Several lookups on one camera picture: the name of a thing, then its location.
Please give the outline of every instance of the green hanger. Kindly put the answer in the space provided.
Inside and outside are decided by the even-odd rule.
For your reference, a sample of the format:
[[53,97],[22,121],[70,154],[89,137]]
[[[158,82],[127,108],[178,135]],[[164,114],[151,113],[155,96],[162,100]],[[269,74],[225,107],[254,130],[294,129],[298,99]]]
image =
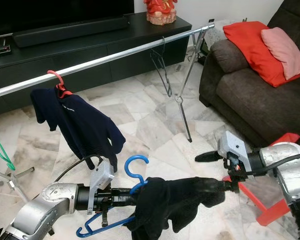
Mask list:
[[1,148],[1,150],[2,150],[2,152],[3,152],[3,154],[4,154],[4,156],[5,156],[5,157],[4,157],[4,156],[1,154],[1,152],[0,152],[0,158],[2,158],[3,160],[5,160],[5,161],[7,162],[8,168],[10,168],[10,169],[13,170],[13,171],[16,170],[14,164],[10,161],[10,158],[8,157],[6,151],[5,151],[5,149],[2,147],[1,143],[0,143],[0,148]]

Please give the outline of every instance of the soundbar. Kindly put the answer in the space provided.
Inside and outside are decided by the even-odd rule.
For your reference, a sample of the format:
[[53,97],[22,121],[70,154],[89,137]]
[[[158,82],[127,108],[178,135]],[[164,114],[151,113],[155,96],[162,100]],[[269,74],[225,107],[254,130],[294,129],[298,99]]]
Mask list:
[[103,18],[54,26],[40,27],[19,31],[12,34],[15,44],[19,48],[55,42],[85,35],[124,29],[129,26],[128,19],[122,17]]

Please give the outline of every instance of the brown sofa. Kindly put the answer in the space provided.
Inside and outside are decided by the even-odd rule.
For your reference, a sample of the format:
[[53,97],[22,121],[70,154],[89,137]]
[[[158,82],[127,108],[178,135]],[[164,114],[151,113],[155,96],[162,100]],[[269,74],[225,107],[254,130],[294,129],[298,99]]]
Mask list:
[[[285,0],[268,26],[283,29],[300,50],[300,0]],[[215,107],[258,147],[288,132],[300,135],[300,78],[272,87],[229,40],[211,47],[199,93],[205,106]]]

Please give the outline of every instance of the sofa armrest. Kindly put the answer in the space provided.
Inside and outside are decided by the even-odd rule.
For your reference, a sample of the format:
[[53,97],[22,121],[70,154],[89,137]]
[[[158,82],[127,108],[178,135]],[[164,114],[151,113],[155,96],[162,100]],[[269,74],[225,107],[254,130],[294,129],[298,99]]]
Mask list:
[[249,67],[245,56],[228,39],[213,44],[210,52],[226,74]]

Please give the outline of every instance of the gray sofa cushion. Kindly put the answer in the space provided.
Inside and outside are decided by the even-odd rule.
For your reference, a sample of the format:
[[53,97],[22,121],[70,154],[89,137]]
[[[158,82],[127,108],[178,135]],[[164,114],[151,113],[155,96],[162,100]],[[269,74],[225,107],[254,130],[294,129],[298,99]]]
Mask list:
[[300,0],[285,0],[268,26],[283,29],[300,50]]
[[225,73],[232,73],[249,67],[245,56],[228,39],[217,41],[211,46],[210,52]]
[[300,134],[300,78],[274,88],[246,68],[224,75],[216,93],[269,142]]

